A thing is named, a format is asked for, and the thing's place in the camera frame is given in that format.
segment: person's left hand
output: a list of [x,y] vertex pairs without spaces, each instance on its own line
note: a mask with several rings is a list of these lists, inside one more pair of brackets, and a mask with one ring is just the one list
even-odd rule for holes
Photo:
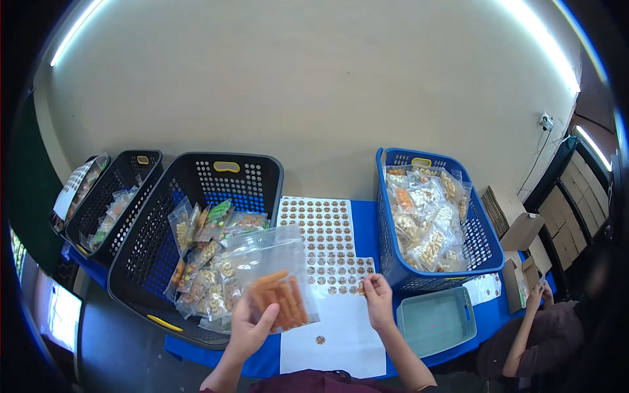
[[542,299],[544,299],[544,301],[548,301],[552,298],[552,289],[550,288],[548,281],[544,280],[542,283]]
[[245,291],[231,317],[231,338],[225,355],[239,362],[247,360],[267,339],[278,313],[279,304],[273,303],[264,311],[260,321],[253,323],[252,296],[249,291]]

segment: basket handle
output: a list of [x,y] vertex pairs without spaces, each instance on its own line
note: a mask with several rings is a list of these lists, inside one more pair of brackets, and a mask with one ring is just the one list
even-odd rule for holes
[[140,165],[148,165],[148,163],[150,163],[149,159],[147,156],[145,155],[139,155],[136,157],[136,160],[138,161],[138,163]]
[[162,326],[163,326],[163,327],[165,327],[165,328],[170,329],[170,330],[174,330],[174,331],[184,331],[182,328],[180,328],[180,327],[178,327],[178,326],[175,326],[175,325],[173,325],[173,324],[170,324],[170,323],[168,323],[168,322],[164,321],[162,318],[158,318],[158,317],[156,317],[156,316],[154,316],[154,315],[147,314],[147,318],[148,318],[148,319],[150,319],[151,321],[153,321],[153,322],[157,323],[157,324],[162,325]]
[[213,167],[217,172],[240,172],[240,165],[231,161],[215,161]]
[[83,254],[87,255],[89,254],[89,252],[85,251],[85,248],[83,248],[80,244],[75,245],[77,247],[77,249],[82,252]]
[[424,165],[426,167],[431,167],[432,166],[432,160],[430,160],[428,158],[415,157],[414,159],[411,160],[411,164],[414,164],[414,163],[418,163],[418,164]]

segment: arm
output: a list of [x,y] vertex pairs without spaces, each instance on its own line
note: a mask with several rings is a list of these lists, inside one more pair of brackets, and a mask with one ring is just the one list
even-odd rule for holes
[[535,313],[537,313],[537,309],[540,306],[541,299],[542,289],[540,287],[540,284],[537,284],[531,290],[531,294],[526,300],[526,313],[524,315],[524,319],[522,320],[522,324],[520,325],[520,330],[518,330],[518,334],[515,336],[515,340],[513,340],[511,350],[509,351],[509,355],[507,355],[507,360],[504,363],[503,375],[505,377],[513,378],[518,373],[518,368],[520,367],[520,359],[526,351],[528,335],[529,333],[531,333],[531,326],[533,326]]
[[577,350],[579,346],[577,342],[570,339],[569,336],[561,335],[530,347],[522,354],[520,366],[515,376],[526,378],[552,370]]
[[393,321],[391,303],[393,292],[387,280],[381,274],[370,274],[363,285],[369,310],[369,322],[378,332],[404,386],[412,390],[437,386],[428,367],[413,353]]
[[548,310],[555,304],[555,299],[552,296],[552,289],[546,280],[544,280],[543,283],[542,299],[544,299],[544,310]]
[[251,303],[249,292],[238,301],[231,317],[230,343],[227,344],[220,362],[205,378],[199,390],[209,389],[216,393],[236,391],[242,365],[264,344],[279,312],[279,305],[273,303],[264,311],[258,324],[253,324]]

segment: fluorescent tube light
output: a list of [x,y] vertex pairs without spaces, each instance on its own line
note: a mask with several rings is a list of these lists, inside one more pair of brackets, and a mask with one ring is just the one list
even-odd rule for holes
[[590,138],[590,136],[585,132],[585,130],[583,128],[581,128],[581,126],[574,126],[574,127],[577,130],[579,130],[579,134],[581,134],[581,136],[583,136],[583,138],[587,141],[587,144],[590,145],[590,147],[592,147],[594,149],[596,154],[598,154],[598,157],[601,159],[603,164],[605,164],[605,167],[607,168],[607,171],[611,172],[611,164],[607,161],[607,158],[605,158],[605,155],[603,154],[601,149],[599,149],[598,146],[596,146],[596,144],[594,143],[592,138]]
[[568,85],[573,93],[581,91],[577,77],[574,75],[574,69],[559,48],[559,45],[550,35],[542,21],[531,11],[531,9],[522,0],[497,0],[507,10],[513,14],[527,30],[542,46],[544,52],[548,55],[557,71]]
[[72,41],[74,35],[77,33],[77,31],[79,31],[79,29],[81,28],[81,26],[83,25],[83,23],[85,23],[85,21],[89,18],[89,16],[94,12],[94,10],[103,2],[104,0],[94,0],[94,2],[92,4],[90,4],[89,7],[87,7],[87,9],[85,10],[85,12],[83,12],[83,14],[81,15],[81,17],[79,18],[79,20],[76,21],[76,23],[74,23],[74,26],[70,29],[70,31],[68,32],[68,34],[65,36],[64,40],[61,42],[61,45],[59,45],[57,52],[55,53],[55,56],[52,58],[52,61],[50,62],[50,66],[54,67],[55,64],[57,64],[57,62],[59,61],[59,58],[61,57],[61,55],[64,53],[65,48],[68,46],[68,44],[70,43],[70,41]]
[[590,41],[586,32],[583,30],[583,28],[577,21],[577,18],[574,17],[572,12],[570,12],[568,7],[564,4],[562,0],[553,0],[553,3],[555,3],[557,8],[559,8],[559,11],[561,11],[561,13],[564,14],[565,18],[568,20],[568,23],[570,23],[570,25],[572,26],[572,29],[581,40],[583,47],[585,47],[586,49],[587,55],[592,61],[592,64],[594,64],[594,69],[596,70],[596,73],[598,74],[598,77],[601,80],[601,82],[605,84],[606,86],[609,85],[610,80],[607,78],[607,72],[605,71],[605,68],[603,67],[601,58],[598,56],[598,53],[596,53],[594,49],[594,45],[592,45],[592,41]]

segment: hand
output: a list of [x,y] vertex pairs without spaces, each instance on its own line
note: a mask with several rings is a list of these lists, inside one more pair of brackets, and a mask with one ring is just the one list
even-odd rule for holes
[[371,327],[380,332],[392,325],[395,326],[391,302],[393,291],[384,276],[382,274],[370,274],[363,280],[363,286]]
[[267,339],[278,313],[279,304],[270,304],[260,317],[260,321],[254,324],[252,296],[250,292],[245,292],[231,317],[231,339],[225,349],[225,355],[244,363]]
[[544,282],[542,283],[542,299],[544,299],[544,302],[547,302],[549,300],[552,300],[552,289],[550,288],[550,285],[548,284],[548,281],[544,280]]
[[526,300],[526,313],[535,313],[540,307],[540,301],[542,300],[542,286],[537,283],[535,287],[531,289],[531,293]]

